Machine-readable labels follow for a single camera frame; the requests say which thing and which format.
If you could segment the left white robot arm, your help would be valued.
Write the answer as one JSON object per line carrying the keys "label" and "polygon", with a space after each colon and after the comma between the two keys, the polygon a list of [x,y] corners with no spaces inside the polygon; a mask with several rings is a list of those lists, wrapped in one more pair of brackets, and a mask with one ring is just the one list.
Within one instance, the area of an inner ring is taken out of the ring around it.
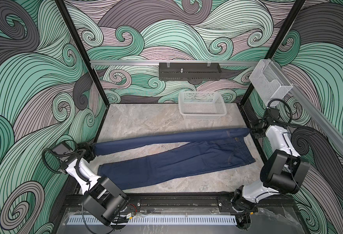
{"label": "left white robot arm", "polygon": [[52,149],[60,160],[61,172],[74,177],[81,187],[80,205],[106,226],[120,218],[130,198],[108,177],[94,173],[84,159],[85,149],[73,149],[62,142]]}

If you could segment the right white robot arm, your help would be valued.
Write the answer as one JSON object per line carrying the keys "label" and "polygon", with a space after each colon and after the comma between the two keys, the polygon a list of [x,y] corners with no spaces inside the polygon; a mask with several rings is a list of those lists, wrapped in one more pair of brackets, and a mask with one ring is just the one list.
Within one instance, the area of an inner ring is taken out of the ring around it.
{"label": "right white robot arm", "polygon": [[294,148],[286,124],[259,120],[251,134],[267,137],[273,153],[264,163],[259,179],[235,191],[231,203],[237,212],[252,212],[256,204],[270,196],[298,193],[310,168]]}

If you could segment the white perforated plastic basket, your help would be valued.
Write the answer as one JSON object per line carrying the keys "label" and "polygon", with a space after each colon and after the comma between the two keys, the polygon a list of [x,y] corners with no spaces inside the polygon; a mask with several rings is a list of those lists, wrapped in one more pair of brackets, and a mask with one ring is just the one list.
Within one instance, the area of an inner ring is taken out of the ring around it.
{"label": "white perforated plastic basket", "polygon": [[219,92],[180,92],[178,108],[185,120],[218,120],[227,115],[224,99]]}

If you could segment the dark blue denim trousers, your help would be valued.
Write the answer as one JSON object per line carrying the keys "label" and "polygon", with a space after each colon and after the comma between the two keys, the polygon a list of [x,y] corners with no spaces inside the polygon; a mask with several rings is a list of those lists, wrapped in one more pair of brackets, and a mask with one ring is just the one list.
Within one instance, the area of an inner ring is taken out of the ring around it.
{"label": "dark blue denim trousers", "polygon": [[138,159],[103,164],[97,173],[128,190],[246,166],[255,162],[244,141],[249,133],[248,128],[215,129],[101,142],[94,147],[97,156],[152,144],[185,144]]}

